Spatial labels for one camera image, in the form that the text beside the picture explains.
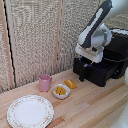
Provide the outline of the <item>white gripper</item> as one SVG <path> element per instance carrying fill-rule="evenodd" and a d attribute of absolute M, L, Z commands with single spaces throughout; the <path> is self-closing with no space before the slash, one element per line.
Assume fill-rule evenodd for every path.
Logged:
<path fill-rule="evenodd" d="M 79 55 L 81 55 L 95 63 L 99 63 L 102 61 L 103 50 L 104 50 L 104 48 L 102 46 L 99 46 L 96 48 L 94 48 L 94 47 L 82 48 L 79 44 L 77 44 L 76 48 L 75 48 L 75 51 Z M 91 68 L 91 63 L 89 63 L 87 65 L 87 68 Z"/>

